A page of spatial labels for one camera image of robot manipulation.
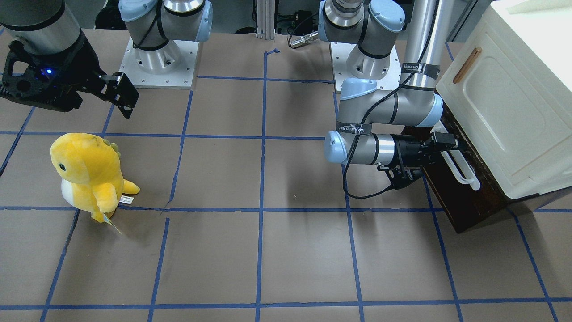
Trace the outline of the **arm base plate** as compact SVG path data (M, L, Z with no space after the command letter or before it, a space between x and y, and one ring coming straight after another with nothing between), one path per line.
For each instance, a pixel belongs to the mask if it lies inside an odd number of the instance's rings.
M129 39L120 71L138 89L192 89L200 45L174 40L161 49L143 51Z
M399 85L401 65L395 46L390 55L382 59L368 57L350 43L331 42L330 51L337 92L350 78L376 80L377 88L384 90L394 90Z

